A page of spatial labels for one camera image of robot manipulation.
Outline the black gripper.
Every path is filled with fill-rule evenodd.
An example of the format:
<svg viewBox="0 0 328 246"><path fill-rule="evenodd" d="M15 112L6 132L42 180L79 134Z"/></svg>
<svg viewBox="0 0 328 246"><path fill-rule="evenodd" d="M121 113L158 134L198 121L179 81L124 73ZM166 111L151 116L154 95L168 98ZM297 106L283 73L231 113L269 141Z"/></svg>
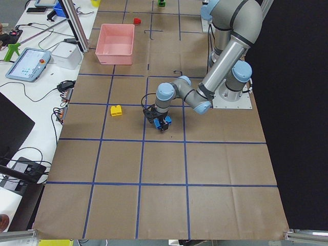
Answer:
<svg viewBox="0 0 328 246"><path fill-rule="evenodd" d="M143 106L143 114L145 115L146 119L149 123L153 124L154 119L164 119L168 113L159 113L156 111L155 105L150 105L148 107ZM169 123L162 124L162 131L166 131L169 128Z"/></svg>

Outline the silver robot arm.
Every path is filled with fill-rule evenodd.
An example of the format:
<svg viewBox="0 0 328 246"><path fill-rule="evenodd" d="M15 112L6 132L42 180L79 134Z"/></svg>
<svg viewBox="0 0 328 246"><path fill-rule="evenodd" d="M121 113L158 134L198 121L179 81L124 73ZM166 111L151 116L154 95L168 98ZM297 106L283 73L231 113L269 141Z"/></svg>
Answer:
<svg viewBox="0 0 328 246"><path fill-rule="evenodd" d="M200 13L216 30L215 49L208 61L210 70L196 89L187 76L158 86L155 103L142 108L145 118L158 130L167 130L172 122L168 116L172 100L180 98L195 112L204 114L222 83L231 92L229 100L233 101L252 76L252 68L240 58L259 36L262 7L256 1L209 1Z"/></svg>

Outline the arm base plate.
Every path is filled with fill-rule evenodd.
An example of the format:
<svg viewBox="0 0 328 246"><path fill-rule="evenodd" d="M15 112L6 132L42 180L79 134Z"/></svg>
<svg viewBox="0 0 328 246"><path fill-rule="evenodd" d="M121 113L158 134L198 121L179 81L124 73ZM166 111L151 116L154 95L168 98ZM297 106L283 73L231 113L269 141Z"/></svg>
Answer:
<svg viewBox="0 0 328 246"><path fill-rule="evenodd" d="M225 85L220 86L215 91L212 105L214 109L251 110L253 108L249 92L233 92L229 90Z"/></svg>

